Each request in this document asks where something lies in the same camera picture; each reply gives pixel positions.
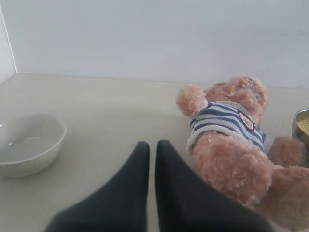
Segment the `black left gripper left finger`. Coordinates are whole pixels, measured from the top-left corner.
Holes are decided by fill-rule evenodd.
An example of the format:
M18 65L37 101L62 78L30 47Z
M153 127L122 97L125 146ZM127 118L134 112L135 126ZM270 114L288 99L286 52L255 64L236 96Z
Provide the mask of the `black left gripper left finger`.
M47 232L145 232L150 148L137 142L119 171L82 201L55 214Z

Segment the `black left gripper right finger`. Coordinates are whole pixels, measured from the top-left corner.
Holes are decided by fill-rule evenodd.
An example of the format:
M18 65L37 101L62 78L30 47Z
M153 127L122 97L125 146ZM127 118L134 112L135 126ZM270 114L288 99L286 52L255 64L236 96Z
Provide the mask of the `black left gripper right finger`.
M216 191L170 141L157 143L155 192L161 232L272 232L270 223Z

